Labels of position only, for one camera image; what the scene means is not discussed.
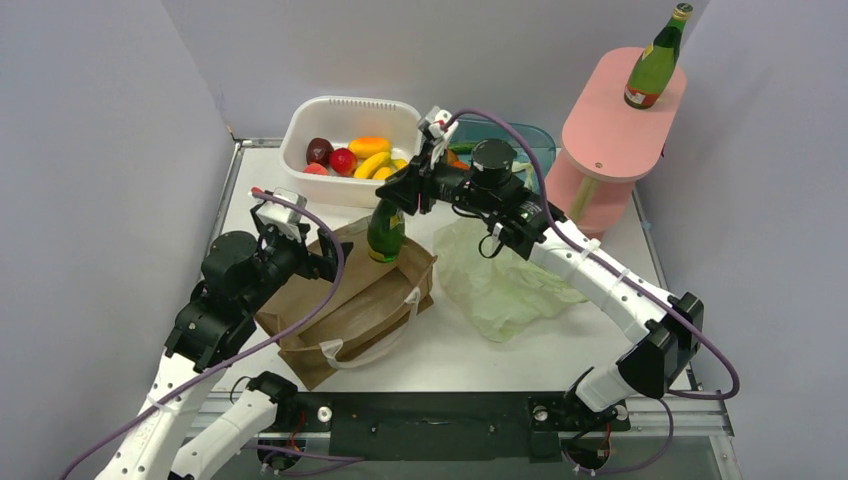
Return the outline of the red tomato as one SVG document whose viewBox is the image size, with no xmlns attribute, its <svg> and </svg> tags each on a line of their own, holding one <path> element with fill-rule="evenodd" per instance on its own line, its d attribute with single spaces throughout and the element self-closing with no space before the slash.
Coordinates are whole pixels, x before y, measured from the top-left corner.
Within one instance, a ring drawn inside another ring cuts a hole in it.
<svg viewBox="0 0 848 480">
<path fill-rule="evenodd" d="M 347 148 L 336 149 L 330 158 L 330 168 L 338 175 L 351 177 L 358 167 L 359 159 Z"/>
</svg>

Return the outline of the small green bottle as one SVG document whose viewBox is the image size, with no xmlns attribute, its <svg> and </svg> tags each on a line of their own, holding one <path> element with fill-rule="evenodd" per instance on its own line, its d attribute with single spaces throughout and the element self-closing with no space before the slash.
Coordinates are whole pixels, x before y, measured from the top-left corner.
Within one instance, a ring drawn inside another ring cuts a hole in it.
<svg viewBox="0 0 848 480">
<path fill-rule="evenodd" d="M 367 228 L 369 256 L 381 263 L 395 261 L 405 240 L 404 212 L 388 200 L 381 199 Z"/>
</svg>

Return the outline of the orange fruit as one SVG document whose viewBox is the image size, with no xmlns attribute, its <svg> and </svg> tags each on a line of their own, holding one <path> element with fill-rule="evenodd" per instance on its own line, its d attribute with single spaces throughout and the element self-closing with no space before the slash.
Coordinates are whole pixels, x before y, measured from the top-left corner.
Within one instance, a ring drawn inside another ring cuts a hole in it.
<svg viewBox="0 0 848 480">
<path fill-rule="evenodd" d="M 446 151 L 446 160 L 449 166 L 459 168 L 462 170 L 469 170 L 470 166 L 462 161 L 459 156 L 453 151 L 448 149 Z"/>
</svg>

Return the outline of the brown paper tote bag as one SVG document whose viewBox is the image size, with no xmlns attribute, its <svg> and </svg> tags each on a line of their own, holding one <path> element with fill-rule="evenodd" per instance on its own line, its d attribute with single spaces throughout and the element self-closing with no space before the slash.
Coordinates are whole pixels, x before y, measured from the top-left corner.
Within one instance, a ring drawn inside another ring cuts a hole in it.
<svg viewBox="0 0 848 480">
<path fill-rule="evenodd" d="M 361 218 L 336 231 L 354 247 L 334 294 L 328 282 L 294 276 L 256 316 L 258 325 L 274 336 L 321 300 L 327 302 L 278 342 L 279 356 L 307 390 L 337 372 L 363 371 L 399 351 L 409 323 L 433 303 L 436 256 L 407 239 L 397 260 L 376 262 L 368 254 L 367 223 Z"/>
</svg>

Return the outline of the yellow banana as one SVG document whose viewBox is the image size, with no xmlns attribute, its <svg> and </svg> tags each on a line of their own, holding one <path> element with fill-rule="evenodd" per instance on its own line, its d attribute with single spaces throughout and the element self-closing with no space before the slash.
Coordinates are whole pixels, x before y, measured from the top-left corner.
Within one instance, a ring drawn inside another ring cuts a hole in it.
<svg viewBox="0 0 848 480">
<path fill-rule="evenodd" d="M 353 177 L 356 179 L 371 179 L 376 172 L 381 168 L 387 167 L 392 160 L 389 151 L 375 153 L 365 159 L 354 171 Z"/>
</svg>

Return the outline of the pink three-tier shelf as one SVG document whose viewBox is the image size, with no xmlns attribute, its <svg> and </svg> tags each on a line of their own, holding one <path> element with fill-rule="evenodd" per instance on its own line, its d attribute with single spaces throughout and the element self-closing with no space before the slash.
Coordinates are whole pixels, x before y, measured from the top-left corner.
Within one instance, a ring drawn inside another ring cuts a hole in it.
<svg viewBox="0 0 848 480">
<path fill-rule="evenodd" d="M 624 101 L 641 47 L 611 50 L 598 61 L 561 133 L 545 177 L 548 199 L 585 234 L 601 239 L 624 215 L 636 182 L 658 163 L 687 86 L 676 67 L 649 109 Z"/>
</svg>

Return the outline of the green plastic grocery bag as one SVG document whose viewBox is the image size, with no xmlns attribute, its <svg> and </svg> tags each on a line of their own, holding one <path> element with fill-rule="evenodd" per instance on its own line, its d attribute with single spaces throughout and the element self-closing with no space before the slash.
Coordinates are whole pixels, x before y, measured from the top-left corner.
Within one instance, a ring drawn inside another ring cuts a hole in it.
<svg viewBox="0 0 848 480">
<path fill-rule="evenodd" d="M 460 217 L 433 233 L 437 279 L 446 296 L 487 339 L 507 342 L 537 319 L 552 318 L 588 299 L 511 250 L 480 254 L 482 222 Z"/>
</svg>

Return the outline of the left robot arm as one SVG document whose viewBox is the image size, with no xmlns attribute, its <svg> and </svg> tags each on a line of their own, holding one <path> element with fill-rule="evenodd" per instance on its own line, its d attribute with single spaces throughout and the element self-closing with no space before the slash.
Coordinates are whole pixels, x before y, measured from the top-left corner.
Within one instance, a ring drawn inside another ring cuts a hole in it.
<svg viewBox="0 0 848 480">
<path fill-rule="evenodd" d="M 232 231 L 212 242 L 203 278 L 176 316 L 148 397 L 99 478 L 205 479 L 261 429 L 295 423 L 295 386 L 262 373 L 246 400 L 203 431 L 193 449 L 183 444 L 212 388 L 255 332 L 260 308 L 294 276 L 338 282 L 352 243 L 320 232 L 315 253 L 306 246 L 307 229 L 266 225 L 257 235 Z"/>
</svg>

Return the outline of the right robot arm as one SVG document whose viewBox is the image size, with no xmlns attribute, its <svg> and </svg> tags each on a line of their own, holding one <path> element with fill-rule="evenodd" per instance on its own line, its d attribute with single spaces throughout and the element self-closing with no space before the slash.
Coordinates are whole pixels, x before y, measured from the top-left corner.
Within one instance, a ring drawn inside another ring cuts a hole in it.
<svg viewBox="0 0 848 480">
<path fill-rule="evenodd" d="M 477 217 L 496 249 L 507 248 L 561 278 L 600 308 L 631 343 L 612 364 L 589 369 L 569 389 L 569 422 L 588 429 L 631 395 L 663 398 L 698 349 L 684 324 L 700 318 L 700 301 L 651 285 L 605 253 L 514 174 L 517 153 L 509 143 L 477 143 L 468 169 L 433 162 L 434 150 L 424 144 L 405 168 L 377 188 L 377 197 L 408 215 L 425 214 L 442 201 Z"/>
</svg>

